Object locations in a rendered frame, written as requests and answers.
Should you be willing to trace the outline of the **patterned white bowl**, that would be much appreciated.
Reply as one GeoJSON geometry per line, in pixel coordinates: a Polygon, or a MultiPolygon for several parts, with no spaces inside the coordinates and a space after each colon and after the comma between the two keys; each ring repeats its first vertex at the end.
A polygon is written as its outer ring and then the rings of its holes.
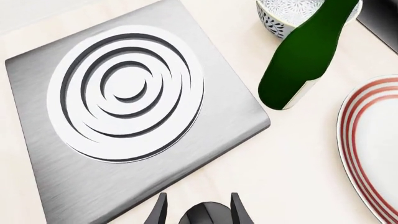
{"type": "Polygon", "coordinates": [[[256,0],[263,26],[284,42],[329,42],[355,20],[363,0],[256,0]]]}

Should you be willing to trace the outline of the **black microwave oven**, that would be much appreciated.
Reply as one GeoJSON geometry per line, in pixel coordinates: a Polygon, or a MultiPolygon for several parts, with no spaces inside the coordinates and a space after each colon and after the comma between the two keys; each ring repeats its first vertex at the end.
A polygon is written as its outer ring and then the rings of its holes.
{"type": "Polygon", "coordinates": [[[398,55],[398,0],[363,0],[357,20],[398,55]]]}

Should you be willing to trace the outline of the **flat stove plate with rings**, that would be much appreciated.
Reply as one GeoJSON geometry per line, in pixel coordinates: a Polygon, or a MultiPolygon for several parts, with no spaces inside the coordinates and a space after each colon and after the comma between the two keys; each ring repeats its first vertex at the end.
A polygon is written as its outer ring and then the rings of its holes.
{"type": "Polygon", "coordinates": [[[47,224],[104,224],[270,119],[180,0],[5,61],[47,224]]]}

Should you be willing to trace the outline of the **white plate with red rings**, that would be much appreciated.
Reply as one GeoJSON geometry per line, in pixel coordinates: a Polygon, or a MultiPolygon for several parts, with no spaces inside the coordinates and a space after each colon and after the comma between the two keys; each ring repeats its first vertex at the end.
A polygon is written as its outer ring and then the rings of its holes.
{"type": "Polygon", "coordinates": [[[340,158],[353,188],[382,224],[398,224],[398,75],[355,88],[338,113],[340,158]]]}

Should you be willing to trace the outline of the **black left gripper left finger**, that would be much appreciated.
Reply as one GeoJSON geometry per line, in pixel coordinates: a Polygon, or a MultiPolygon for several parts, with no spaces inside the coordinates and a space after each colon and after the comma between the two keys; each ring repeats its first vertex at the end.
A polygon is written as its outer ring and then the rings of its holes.
{"type": "Polygon", "coordinates": [[[167,194],[161,193],[144,224],[165,224],[167,218],[167,194]]]}

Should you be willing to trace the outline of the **green glass bottle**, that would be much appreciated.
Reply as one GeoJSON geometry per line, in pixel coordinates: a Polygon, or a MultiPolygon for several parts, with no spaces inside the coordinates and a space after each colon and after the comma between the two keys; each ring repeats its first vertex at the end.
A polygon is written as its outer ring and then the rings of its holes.
{"type": "Polygon", "coordinates": [[[302,88],[329,67],[346,20],[359,0],[325,0],[278,46],[258,86],[263,104],[286,110],[302,88]]]}

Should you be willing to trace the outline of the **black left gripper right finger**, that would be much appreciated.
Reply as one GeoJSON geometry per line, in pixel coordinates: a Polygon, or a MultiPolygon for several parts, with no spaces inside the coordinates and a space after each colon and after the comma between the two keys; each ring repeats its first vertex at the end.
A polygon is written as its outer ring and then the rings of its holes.
{"type": "Polygon", "coordinates": [[[239,195],[235,192],[231,194],[230,209],[233,224],[254,224],[239,195]]]}

